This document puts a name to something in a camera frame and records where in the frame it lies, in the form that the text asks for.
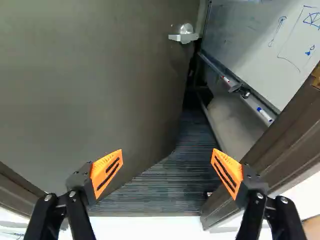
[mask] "door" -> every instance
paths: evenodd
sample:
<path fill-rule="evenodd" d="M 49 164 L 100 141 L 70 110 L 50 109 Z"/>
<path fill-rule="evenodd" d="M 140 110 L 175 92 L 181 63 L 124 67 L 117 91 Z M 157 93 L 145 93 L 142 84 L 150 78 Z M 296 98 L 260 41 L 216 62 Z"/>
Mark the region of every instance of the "door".
<path fill-rule="evenodd" d="M 198 0 L 3 0 L 1 161 L 46 192 L 122 149 L 112 192 L 174 149 Z"/>

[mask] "blue ink drawing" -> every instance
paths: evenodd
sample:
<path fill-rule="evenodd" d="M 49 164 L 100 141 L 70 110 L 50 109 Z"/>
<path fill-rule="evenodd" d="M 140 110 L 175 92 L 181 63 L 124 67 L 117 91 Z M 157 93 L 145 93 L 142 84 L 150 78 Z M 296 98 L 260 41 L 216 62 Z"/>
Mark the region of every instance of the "blue ink drawing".
<path fill-rule="evenodd" d="M 305 54 L 307 54 L 308 56 L 311 54 L 311 51 L 315 49 L 315 45 L 313 45 L 312 47 L 310 47 L 309 51 L 306 51 Z"/>
<path fill-rule="evenodd" d="M 274 41 L 275 41 L 275 38 L 277 36 L 277 33 L 279 32 L 281 26 L 284 24 L 284 20 L 286 20 L 287 17 L 286 16 L 281 16 L 279 17 L 279 20 L 278 20 L 278 26 L 276 27 L 276 30 L 275 30 L 275 33 L 273 35 L 273 38 L 271 39 L 271 41 L 268 43 L 268 47 L 271 48 L 272 45 L 274 44 Z"/>
<path fill-rule="evenodd" d="M 309 15 L 303 20 L 305 24 L 314 26 L 320 30 L 320 12 L 309 13 Z"/>

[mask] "marker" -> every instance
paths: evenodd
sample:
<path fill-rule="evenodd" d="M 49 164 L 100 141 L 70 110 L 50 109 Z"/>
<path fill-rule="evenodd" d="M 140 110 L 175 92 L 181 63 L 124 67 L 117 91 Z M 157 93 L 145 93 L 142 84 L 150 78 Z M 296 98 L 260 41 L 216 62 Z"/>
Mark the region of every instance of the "marker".
<path fill-rule="evenodd" d="M 264 116 L 268 120 L 269 123 L 271 123 L 273 121 L 273 119 L 268 115 L 268 113 L 266 113 L 266 111 L 263 110 L 261 107 L 258 106 L 256 110 L 259 113 L 261 113 L 261 115 Z"/>
<path fill-rule="evenodd" d="M 221 76 L 221 78 L 222 78 L 227 84 L 230 83 L 230 80 L 229 80 L 228 78 L 226 78 L 225 76 Z"/>

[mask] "ribbed floor mat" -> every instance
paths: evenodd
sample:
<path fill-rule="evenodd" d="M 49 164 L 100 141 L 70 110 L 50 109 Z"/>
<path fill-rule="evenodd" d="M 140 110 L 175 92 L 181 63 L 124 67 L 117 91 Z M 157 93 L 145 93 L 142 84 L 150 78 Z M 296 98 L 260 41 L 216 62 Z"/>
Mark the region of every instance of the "ribbed floor mat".
<path fill-rule="evenodd" d="M 176 150 L 89 209 L 91 216 L 199 215 L 220 179 L 210 164 L 217 143 L 199 110 L 185 110 Z"/>

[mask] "metal door frame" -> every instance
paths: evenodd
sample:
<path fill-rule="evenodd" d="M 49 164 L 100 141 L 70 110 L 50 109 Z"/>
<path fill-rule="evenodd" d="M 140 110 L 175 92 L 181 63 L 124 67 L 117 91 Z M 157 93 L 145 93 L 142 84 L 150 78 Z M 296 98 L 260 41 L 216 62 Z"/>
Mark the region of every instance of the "metal door frame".
<path fill-rule="evenodd" d="M 269 194 L 280 194 L 320 170 L 320 91 L 310 75 L 276 121 L 240 161 L 252 166 L 269 184 Z M 208 230 L 240 210 L 220 186 L 201 209 Z"/>

